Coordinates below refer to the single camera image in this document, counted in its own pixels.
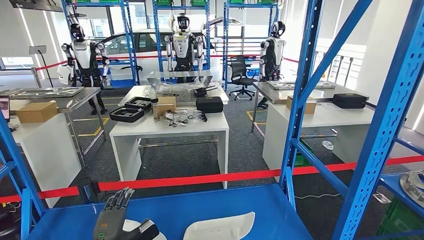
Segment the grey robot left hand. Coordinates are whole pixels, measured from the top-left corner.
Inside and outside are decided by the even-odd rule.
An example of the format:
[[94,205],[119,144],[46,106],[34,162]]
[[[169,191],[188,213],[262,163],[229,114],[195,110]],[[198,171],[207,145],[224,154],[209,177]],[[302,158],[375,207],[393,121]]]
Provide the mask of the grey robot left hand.
[[165,240],[157,225],[146,219],[132,230],[124,230],[127,208],[135,190],[125,187],[110,196],[99,212],[93,229],[94,240]]

